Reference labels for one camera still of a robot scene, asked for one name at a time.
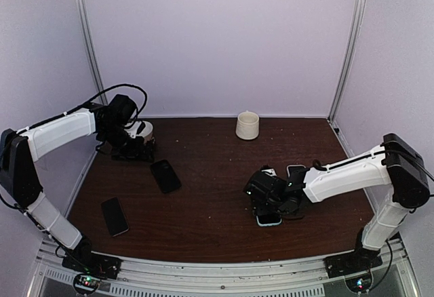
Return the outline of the lavender phone case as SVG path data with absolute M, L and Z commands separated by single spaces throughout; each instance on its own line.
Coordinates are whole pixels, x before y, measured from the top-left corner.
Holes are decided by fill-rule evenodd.
M 304 165 L 288 165 L 286 167 L 286 172 L 287 172 L 287 176 L 288 178 L 291 175 L 295 175 L 298 172 L 302 172 L 306 169 L 306 167 Z

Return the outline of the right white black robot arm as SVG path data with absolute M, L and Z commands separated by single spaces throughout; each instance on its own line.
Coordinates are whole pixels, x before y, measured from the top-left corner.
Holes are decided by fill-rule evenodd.
M 388 186 L 380 208 L 363 228 L 358 248 L 348 255 L 354 271 L 363 270 L 404 218 L 431 198 L 423 158 L 397 134 L 386 134 L 381 144 L 358 156 L 333 164 L 288 166 L 288 178 L 271 168 L 258 170 L 244 193 L 272 214 L 295 214 L 304 200 L 319 203 L 330 197 L 371 186 Z

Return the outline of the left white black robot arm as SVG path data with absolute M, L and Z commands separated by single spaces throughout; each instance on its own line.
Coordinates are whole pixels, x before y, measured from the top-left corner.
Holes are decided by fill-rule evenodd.
M 84 273 L 98 265 L 90 240 L 65 217 L 66 203 L 43 185 L 53 180 L 66 192 L 90 161 L 92 138 L 121 161 L 153 161 L 153 124 L 138 117 L 140 109 L 126 95 L 108 105 L 93 99 L 50 119 L 1 134 L 1 186 L 12 198 L 9 207 L 28 216 L 57 241 Z

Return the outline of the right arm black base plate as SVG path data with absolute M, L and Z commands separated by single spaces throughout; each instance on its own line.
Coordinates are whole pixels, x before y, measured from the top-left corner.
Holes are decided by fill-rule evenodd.
M 365 249 L 328 256 L 323 261 L 329 278 L 352 275 L 382 265 L 379 251 Z

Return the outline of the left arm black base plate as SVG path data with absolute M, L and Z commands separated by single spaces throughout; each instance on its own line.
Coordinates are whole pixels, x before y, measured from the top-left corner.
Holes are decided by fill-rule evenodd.
M 120 258 L 92 253 L 90 261 L 86 262 L 77 261 L 71 256 L 66 256 L 62 261 L 62 266 L 101 279 L 117 279 L 121 263 Z

